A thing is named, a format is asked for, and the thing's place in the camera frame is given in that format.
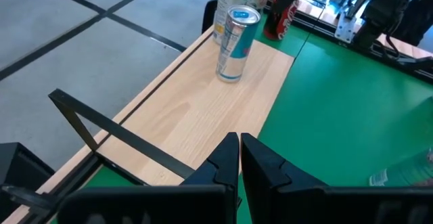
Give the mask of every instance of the green mat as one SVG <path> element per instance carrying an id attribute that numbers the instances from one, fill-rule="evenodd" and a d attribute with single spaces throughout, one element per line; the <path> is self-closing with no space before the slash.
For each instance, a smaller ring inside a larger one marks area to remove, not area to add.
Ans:
<path id="1" fill-rule="evenodd" d="M 84 187 L 128 187 L 135 186 L 129 180 L 123 178 L 106 166 L 100 170 L 84 185 Z"/>
<path id="2" fill-rule="evenodd" d="M 258 138 L 327 184 L 366 186 L 432 145 L 432 95 L 431 85 L 311 35 Z M 237 219 L 251 223 L 241 183 Z"/>

